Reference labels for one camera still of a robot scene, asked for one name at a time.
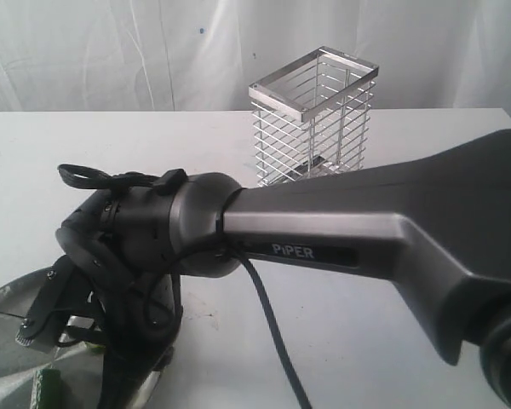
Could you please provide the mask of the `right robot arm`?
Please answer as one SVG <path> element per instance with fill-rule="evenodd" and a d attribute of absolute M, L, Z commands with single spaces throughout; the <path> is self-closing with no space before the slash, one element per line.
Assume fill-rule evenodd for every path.
<path fill-rule="evenodd" d="M 115 176 L 61 164 L 90 191 L 57 230 L 89 278 L 111 359 L 148 373 L 180 329 L 181 276 L 219 278 L 254 260 L 391 282 L 438 355 L 479 347 L 511 407 L 511 129 L 432 156 L 244 188 L 222 173 Z"/>

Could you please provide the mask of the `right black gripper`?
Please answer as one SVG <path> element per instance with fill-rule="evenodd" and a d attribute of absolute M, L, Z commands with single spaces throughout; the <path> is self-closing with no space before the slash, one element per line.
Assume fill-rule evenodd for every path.
<path fill-rule="evenodd" d="M 181 328 L 178 274 L 146 274 L 106 297 L 106 334 L 97 408 L 143 408 L 174 352 Z"/>

